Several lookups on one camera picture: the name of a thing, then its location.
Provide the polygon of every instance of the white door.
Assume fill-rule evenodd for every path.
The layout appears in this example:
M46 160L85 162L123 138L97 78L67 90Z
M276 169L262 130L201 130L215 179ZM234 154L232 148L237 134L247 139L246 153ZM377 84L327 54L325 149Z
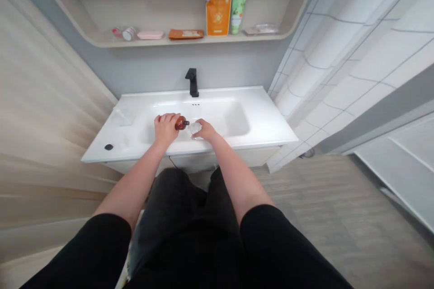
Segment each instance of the white door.
M255 148L236 150L237 155L244 160L249 167L262 166L279 147ZM194 173L205 170L214 170L218 166L217 157L214 153L186 154L170 156L177 168L186 173Z
M354 150L434 233L434 113Z

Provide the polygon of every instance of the faucet handle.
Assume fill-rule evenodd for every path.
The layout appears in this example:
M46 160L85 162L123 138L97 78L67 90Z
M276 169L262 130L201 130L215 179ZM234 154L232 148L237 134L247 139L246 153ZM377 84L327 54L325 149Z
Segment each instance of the faucet handle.
M196 77L196 68L190 68L187 71L187 74L185 75L185 78L192 80L192 79L194 79L194 77Z

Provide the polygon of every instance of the person's left hand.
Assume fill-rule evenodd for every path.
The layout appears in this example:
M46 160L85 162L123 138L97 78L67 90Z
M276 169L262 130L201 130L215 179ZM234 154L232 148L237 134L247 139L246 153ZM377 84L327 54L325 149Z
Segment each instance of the person's left hand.
M158 115L154 120L155 126L155 144L165 150L178 137L179 131L175 130L175 123L181 114L167 113L162 116Z

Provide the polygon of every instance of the black faucet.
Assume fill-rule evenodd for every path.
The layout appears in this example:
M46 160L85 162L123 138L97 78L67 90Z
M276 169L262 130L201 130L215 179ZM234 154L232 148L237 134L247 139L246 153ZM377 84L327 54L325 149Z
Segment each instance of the black faucet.
M188 70L185 78L190 79L190 95L191 95L191 97L199 97L198 80L196 78L196 69L190 68Z

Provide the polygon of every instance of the orange pouch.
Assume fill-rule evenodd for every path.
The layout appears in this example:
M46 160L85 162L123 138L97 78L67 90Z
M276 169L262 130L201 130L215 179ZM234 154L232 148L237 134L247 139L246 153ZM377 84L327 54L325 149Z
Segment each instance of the orange pouch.
M207 2L207 35L226 36L231 21L232 0L209 0Z
M203 30L201 29L171 29L169 32L169 39L194 39L202 38Z

